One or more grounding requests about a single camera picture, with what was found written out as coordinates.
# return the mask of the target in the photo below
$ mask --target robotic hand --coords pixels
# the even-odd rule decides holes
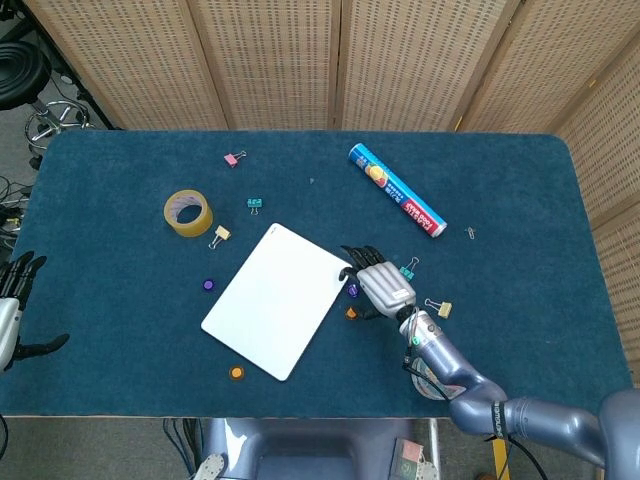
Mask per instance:
[[[27,252],[15,262],[0,266],[0,373],[11,368],[15,360],[55,352],[69,339],[69,334],[65,333],[46,344],[20,344],[18,333],[22,312],[36,272],[47,261],[46,257],[33,260],[33,256],[33,252]]]
[[[467,361],[426,312],[416,308],[415,291],[391,262],[373,247],[342,248],[355,267],[343,269],[340,280],[346,275],[357,279],[375,308],[399,322],[400,334],[442,384],[464,387],[461,394],[447,399],[458,428],[498,438],[519,435],[563,450],[606,467],[607,480],[640,478],[640,390],[609,395],[598,418],[579,408],[524,397],[508,399]]]

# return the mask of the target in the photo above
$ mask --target table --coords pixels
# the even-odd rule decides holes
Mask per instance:
[[[448,221],[439,238],[347,160],[357,142]],[[241,150],[247,157],[229,168],[223,156]],[[184,188],[202,192],[214,226],[232,232],[215,251],[207,247],[213,228],[187,239],[163,219],[166,199]],[[263,199],[259,215],[247,198]],[[371,244],[398,266],[419,257],[418,298],[453,303],[443,330],[511,397],[595,411],[604,395],[631,386],[569,152],[556,137],[87,131],[54,140],[15,251],[48,257],[23,317],[24,341],[71,339],[3,376],[0,411],[445,416],[446,406],[421,397],[401,370],[396,322],[345,320],[346,294],[285,383],[200,330],[276,221],[337,255],[341,244]],[[295,274],[304,265],[283,268]],[[201,287],[208,277],[213,293]],[[241,382],[228,377],[235,364],[245,367]]]

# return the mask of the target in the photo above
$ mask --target binder clip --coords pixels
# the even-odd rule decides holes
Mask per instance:
[[[218,225],[216,228],[216,236],[213,241],[209,244],[209,248],[211,250],[215,250],[216,247],[222,242],[222,240],[229,240],[231,237],[231,232],[224,228],[222,225]]]
[[[258,209],[262,208],[262,199],[261,198],[247,199],[247,207],[251,209],[251,215],[257,215]]]
[[[449,314],[451,313],[451,309],[453,308],[453,304],[449,302],[437,303],[433,300],[427,298],[424,301],[426,307],[433,308],[438,312],[438,316],[442,318],[449,318]]]
[[[231,168],[234,168],[236,165],[238,165],[238,160],[246,156],[247,156],[247,152],[243,150],[240,153],[227,153],[224,156],[224,159]]]
[[[407,280],[411,280],[413,278],[413,269],[418,263],[420,263],[420,259],[418,257],[412,257],[406,267],[400,268],[400,273],[403,274]]]

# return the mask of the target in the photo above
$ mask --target tape roll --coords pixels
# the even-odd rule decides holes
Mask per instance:
[[[200,215],[189,222],[178,222],[178,214],[190,205],[198,205]],[[197,237],[209,230],[213,223],[213,212],[209,208],[207,199],[195,190],[180,190],[169,197],[164,204],[164,219],[171,227],[183,237]]]

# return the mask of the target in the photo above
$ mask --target chrome stool base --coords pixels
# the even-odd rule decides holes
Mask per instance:
[[[90,123],[89,111],[81,103],[57,100],[44,104],[37,99],[30,105],[34,113],[24,126],[24,135],[33,154],[46,150],[51,137],[65,130],[95,128]]]

